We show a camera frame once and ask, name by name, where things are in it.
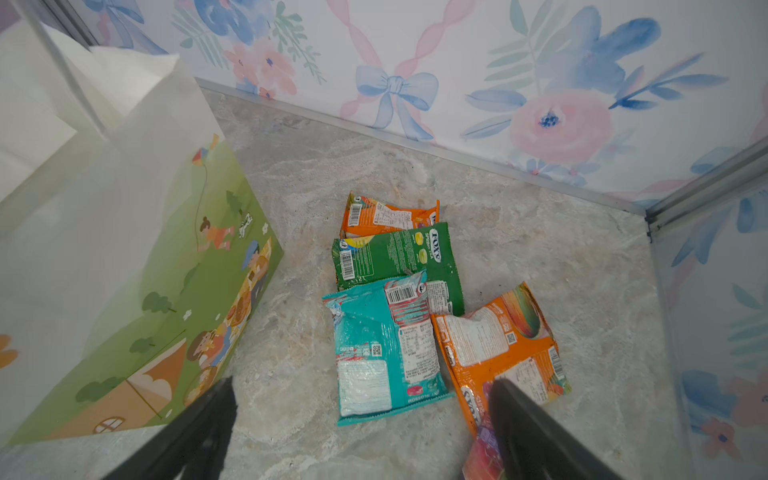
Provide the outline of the white paper bag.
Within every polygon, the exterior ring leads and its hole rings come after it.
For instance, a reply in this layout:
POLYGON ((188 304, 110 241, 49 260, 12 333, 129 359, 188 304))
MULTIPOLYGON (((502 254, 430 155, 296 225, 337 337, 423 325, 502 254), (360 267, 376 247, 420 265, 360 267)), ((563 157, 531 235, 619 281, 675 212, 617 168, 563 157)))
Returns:
POLYGON ((1 441, 170 422, 281 248, 176 55, 1 33, 1 441))

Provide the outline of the purple snack pack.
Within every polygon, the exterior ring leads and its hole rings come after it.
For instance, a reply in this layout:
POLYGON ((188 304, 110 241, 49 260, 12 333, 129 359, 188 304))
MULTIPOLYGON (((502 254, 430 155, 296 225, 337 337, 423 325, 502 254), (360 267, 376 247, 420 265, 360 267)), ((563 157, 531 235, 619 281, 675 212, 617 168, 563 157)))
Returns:
POLYGON ((464 480, 505 479, 505 469, 494 431, 486 427, 478 429, 470 453, 462 467, 464 480))

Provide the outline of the orange snack pack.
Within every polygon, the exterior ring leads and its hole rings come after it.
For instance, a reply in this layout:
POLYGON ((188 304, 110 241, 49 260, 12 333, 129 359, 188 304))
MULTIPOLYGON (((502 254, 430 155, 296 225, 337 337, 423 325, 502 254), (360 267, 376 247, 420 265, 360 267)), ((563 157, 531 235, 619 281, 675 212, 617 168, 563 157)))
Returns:
POLYGON ((558 343, 526 283, 466 316, 434 315, 432 323, 473 435, 489 415, 498 379, 511 381, 538 405, 571 392, 558 343))
POLYGON ((340 238, 359 238, 418 229, 440 221, 440 201, 426 210, 398 208, 351 192, 347 198, 340 238))

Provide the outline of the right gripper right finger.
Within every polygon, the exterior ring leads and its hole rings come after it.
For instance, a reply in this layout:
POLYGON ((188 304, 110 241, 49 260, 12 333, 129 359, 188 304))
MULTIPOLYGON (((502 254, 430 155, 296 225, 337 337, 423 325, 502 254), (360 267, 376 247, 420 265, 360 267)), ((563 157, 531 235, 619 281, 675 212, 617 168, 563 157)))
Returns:
POLYGON ((509 380, 496 380, 492 384, 489 413, 509 479, 618 477, 509 380))

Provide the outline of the orange snack pack back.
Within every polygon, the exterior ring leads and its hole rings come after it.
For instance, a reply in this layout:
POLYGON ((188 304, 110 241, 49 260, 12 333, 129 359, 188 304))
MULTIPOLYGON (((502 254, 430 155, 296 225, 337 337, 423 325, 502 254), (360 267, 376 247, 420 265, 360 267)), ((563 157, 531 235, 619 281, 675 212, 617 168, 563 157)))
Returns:
POLYGON ((347 198, 340 238, 359 238, 418 229, 440 221, 440 201, 426 210, 398 208, 351 192, 347 198))

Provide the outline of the teal snack pack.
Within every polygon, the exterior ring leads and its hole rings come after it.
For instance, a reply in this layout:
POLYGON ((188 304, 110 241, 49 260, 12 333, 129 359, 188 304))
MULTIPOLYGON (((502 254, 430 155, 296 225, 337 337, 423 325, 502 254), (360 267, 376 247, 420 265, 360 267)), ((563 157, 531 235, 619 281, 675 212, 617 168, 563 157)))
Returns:
POLYGON ((442 373, 427 272, 326 295, 340 426, 391 417, 453 395, 442 373))

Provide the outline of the green snack pack upper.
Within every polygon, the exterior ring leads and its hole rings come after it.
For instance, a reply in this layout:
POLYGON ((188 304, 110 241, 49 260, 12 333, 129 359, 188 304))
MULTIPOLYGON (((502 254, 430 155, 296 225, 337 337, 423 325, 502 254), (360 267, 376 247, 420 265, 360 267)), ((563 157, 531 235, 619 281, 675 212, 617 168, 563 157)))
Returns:
POLYGON ((331 255, 340 291, 425 271, 432 311, 456 316, 466 312, 446 222, 387 234, 336 239, 331 255))

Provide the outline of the orange snack pack right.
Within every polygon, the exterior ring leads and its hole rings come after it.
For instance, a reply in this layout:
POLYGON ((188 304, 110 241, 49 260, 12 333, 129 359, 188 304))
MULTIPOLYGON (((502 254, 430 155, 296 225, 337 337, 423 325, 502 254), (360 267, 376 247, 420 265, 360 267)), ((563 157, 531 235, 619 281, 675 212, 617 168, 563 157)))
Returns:
POLYGON ((466 316, 434 315, 432 323, 473 435, 489 415, 498 379, 511 381, 538 405, 571 392, 558 343, 526 283, 466 316))

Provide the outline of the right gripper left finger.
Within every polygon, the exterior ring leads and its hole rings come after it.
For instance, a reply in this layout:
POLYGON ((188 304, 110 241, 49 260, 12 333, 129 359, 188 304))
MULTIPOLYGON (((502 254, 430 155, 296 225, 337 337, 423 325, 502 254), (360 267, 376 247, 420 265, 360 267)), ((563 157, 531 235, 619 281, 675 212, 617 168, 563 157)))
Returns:
POLYGON ((233 379, 217 381, 108 479, 218 479, 237 417, 233 379))

